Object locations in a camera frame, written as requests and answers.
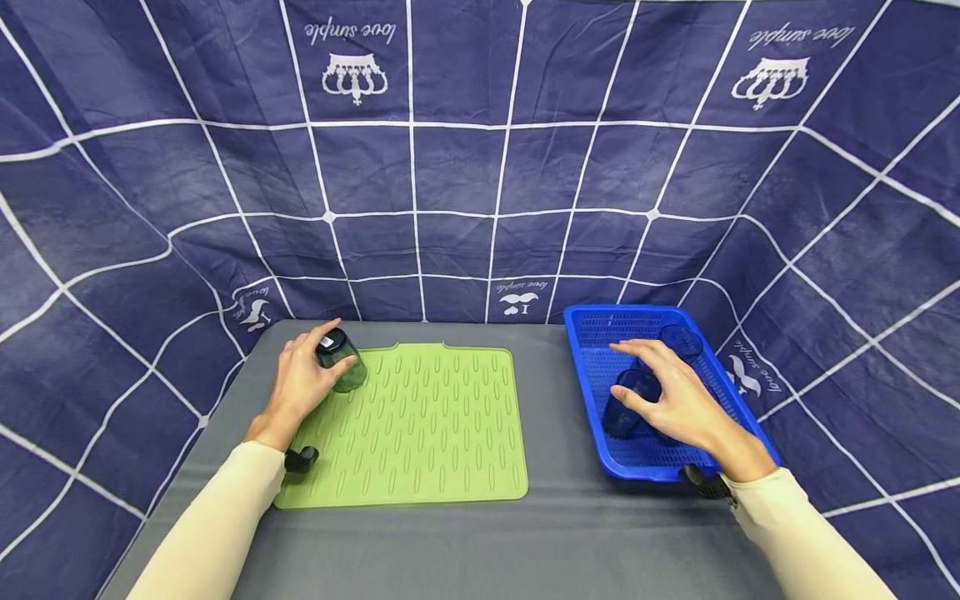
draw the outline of fabric backdrop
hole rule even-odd
[[[98,593],[270,324],[585,302],[689,310],[960,595],[947,4],[0,0],[0,595]]]

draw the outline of plastic basket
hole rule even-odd
[[[689,363],[690,366],[724,410],[760,438],[774,461],[780,464],[780,456],[734,388],[700,328],[682,309],[646,304],[577,305],[564,311],[564,322],[597,454],[611,476],[667,483],[681,481],[680,469],[690,464],[700,467],[707,476],[720,470],[703,450],[671,443],[646,423],[629,440],[607,436],[600,424],[610,398],[610,386],[616,381],[617,374],[629,369],[635,360],[633,356],[614,352],[608,344],[634,338],[657,339],[660,329],[669,324],[685,325],[700,337],[704,350]]]

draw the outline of hand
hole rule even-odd
[[[281,452],[293,441],[300,424],[323,401],[333,385],[356,362],[350,356],[330,369],[320,366],[314,350],[340,319],[316,326],[283,346],[276,381],[267,408],[253,419],[245,442],[256,440]]]
[[[734,481],[754,481],[777,469],[756,437],[731,419],[697,373],[659,340],[629,340],[611,349],[636,356],[662,387],[657,398],[642,398],[615,385],[611,394],[671,438],[711,454]]]

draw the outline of left hand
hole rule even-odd
[[[318,325],[283,346],[277,359],[276,382],[267,408],[253,419],[245,442],[256,440],[281,452],[293,441],[306,417],[323,401],[333,385],[356,362],[350,356],[330,369],[314,356],[317,344],[340,319]]]

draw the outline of green drying mat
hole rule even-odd
[[[320,450],[289,473],[281,509],[515,500],[527,493],[514,360],[501,348],[400,344],[362,350],[368,376],[331,394],[293,448]]]

